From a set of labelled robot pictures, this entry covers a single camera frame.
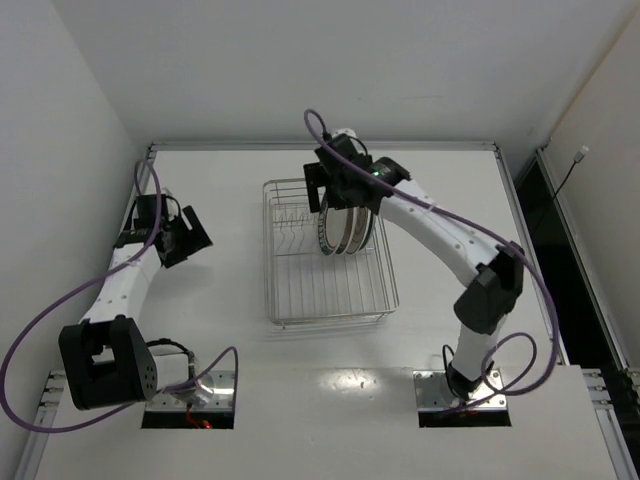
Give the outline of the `green red rimmed plate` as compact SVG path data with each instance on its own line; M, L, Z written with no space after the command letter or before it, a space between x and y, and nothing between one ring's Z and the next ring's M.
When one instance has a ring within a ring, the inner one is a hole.
M351 244L353 235L354 235L355 224L357 221L357 215L358 215L358 210L356 208L351 208L347 210L345 226L342 233L342 237L335 251L336 255L345 254L347 251L347 248Z
M318 214L317 234L321 252L326 256L338 254L342 250L348 213L329 206L326 196L322 198Z

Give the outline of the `white grey rimmed plate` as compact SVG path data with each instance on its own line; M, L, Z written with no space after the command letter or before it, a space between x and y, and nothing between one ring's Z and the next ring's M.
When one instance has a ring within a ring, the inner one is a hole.
M356 220L354 224L353 236L349 247L348 254L355 254L362 250L369 241L371 230L373 228L375 216L367 208L358 208Z

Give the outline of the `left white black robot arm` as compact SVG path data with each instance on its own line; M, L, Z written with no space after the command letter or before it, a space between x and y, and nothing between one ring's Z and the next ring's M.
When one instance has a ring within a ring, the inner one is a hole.
M171 195L141 195L114 244L111 275L76 325L58 337L71 398L90 410L151 400L193 377L193 356L153 355L139 316L154 277L212 246L192 206Z

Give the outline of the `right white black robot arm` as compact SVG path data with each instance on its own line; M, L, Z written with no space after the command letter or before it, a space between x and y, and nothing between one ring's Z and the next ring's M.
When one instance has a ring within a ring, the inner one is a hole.
M467 401L487 374L499 331L523 291L524 266L506 247L437 214L408 170L388 157L378 160L346 133L321 136L317 162L304 167L310 206L365 208L412 236L437 256L462 284L454 304L461 323L458 344L445 367L447 387Z

